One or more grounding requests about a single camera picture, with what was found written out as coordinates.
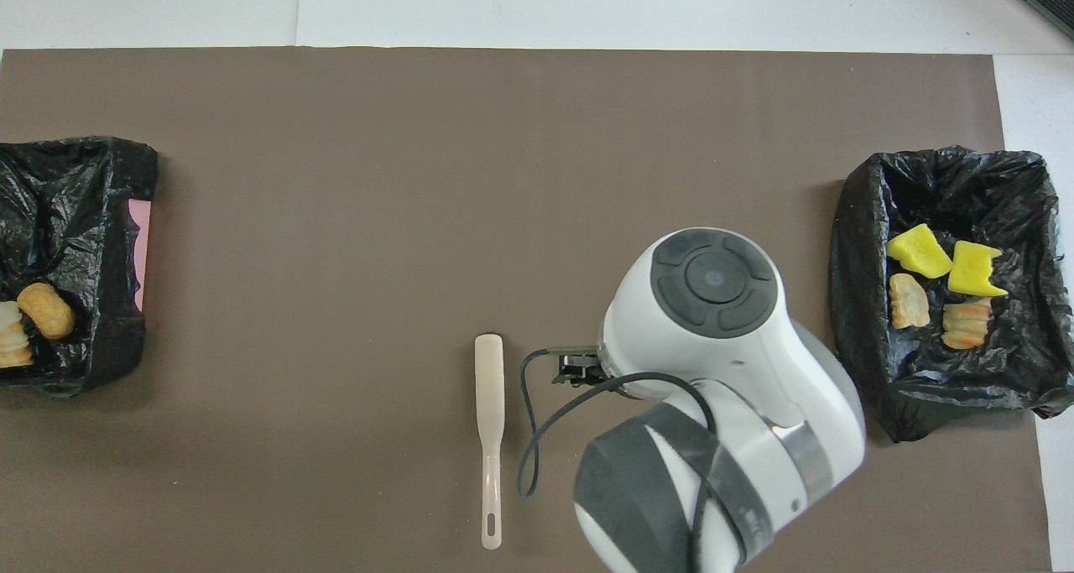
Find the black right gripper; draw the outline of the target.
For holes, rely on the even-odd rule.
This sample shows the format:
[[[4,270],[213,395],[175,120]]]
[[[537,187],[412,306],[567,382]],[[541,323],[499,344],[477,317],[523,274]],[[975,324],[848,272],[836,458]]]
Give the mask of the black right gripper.
[[[552,350],[557,358],[557,374],[553,384],[568,384],[571,387],[595,386],[606,381],[597,346],[561,347]]]

